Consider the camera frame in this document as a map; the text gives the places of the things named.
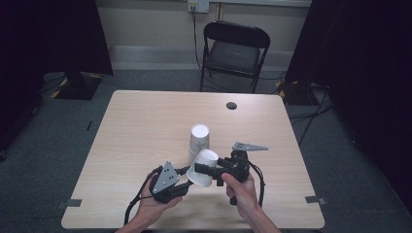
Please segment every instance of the gray carpet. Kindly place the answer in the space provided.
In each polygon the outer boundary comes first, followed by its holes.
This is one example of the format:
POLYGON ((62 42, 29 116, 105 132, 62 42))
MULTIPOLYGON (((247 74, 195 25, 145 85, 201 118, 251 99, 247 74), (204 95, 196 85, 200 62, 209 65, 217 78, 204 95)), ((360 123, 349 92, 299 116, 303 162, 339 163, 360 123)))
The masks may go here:
MULTIPOLYGON (((7 150, 0 163, 0 232, 111 232, 69 231, 61 227, 64 210, 56 206, 70 199, 112 93, 117 89, 197 91, 199 72, 115 71, 106 76, 91 101, 50 98, 61 74, 47 74, 44 99, 7 150)), ((263 72, 265 79, 280 72, 263 72)), ((249 92, 250 81, 229 85, 230 91, 249 92)), ((260 80, 257 93, 275 91, 274 80, 260 80)), ((222 89, 215 84, 208 86, 222 89)), ((323 96, 317 91, 319 99, 323 96)), ((314 113, 314 106, 287 106, 290 116, 314 113)), ((292 120, 300 140, 309 118, 292 120)), ((412 220, 380 171, 357 150, 351 130, 334 110, 314 118, 301 145, 309 175, 322 206, 322 232, 412 232, 412 220)), ((284 232, 305 232, 284 230, 284 232)))

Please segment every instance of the table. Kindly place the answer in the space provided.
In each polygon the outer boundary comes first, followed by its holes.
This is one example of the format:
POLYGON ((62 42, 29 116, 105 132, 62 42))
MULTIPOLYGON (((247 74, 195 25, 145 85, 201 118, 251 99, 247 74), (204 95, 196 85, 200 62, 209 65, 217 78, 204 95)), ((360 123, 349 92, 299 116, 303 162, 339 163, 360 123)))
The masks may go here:
MULTIPOLYGON (((276 95, 118 90, 91 146, 64 228, 120 228, 124 212, 152 169, 170 160, 189 165, 189 134, 210 128, 211 150, 230 157, 235 142, 267 146, 249 159, 266 182, 263 209, 280 228, 319 229, 325 224, 282 99, 276 95), (237 104, 229 110, 226 103, 237 104)), ((258 181, 258 176, 251 169, 258 181)), ((137 206, 130 213, 136 213, 137 206)), ((151 229, 243 229, 249 225, 229 205, 225 187, 192 185, 151 229)))

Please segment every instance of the person's right hand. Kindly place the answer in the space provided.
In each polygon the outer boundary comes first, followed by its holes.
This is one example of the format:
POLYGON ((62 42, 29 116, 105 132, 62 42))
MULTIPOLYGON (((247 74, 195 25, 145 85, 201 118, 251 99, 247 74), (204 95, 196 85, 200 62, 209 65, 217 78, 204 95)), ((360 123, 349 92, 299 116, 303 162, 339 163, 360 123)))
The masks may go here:
POLYGON ((230 174, 223 173, 222 179, 227 183, 226 195, 230 198, 236 196, 237 210, 240 217, 249 221, 250 213, 260 209, 254 178, 249 174, 248 179, 240 183, 230 174))

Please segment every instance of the black stand base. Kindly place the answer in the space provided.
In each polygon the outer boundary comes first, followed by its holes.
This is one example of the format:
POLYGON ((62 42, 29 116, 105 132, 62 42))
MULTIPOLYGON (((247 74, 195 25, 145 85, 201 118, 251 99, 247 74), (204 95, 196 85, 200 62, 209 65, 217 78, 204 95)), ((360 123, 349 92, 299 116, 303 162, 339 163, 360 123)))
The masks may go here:
POLYGON ((319 106, 318 99, 308 86, 299 83, 280 83, 278 91, 285 105, 319 106))
POLYGON ((85 79, 85 85, 82 88, 74 88, 65 79, 52 97, 55 99, 91 100, 101 82, 101 77, 83 75, 83 78, 85 79))

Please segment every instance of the chair seat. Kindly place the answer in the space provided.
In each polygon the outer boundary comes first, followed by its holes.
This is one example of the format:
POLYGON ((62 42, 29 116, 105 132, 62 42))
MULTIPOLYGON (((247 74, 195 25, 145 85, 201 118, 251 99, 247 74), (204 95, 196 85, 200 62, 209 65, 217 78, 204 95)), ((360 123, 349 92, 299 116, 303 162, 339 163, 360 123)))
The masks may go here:
POLYGON ((258 70, 259 57, 260 50, 257 48, 217 41, 210 50, 207 65, 254 74, 258 70))

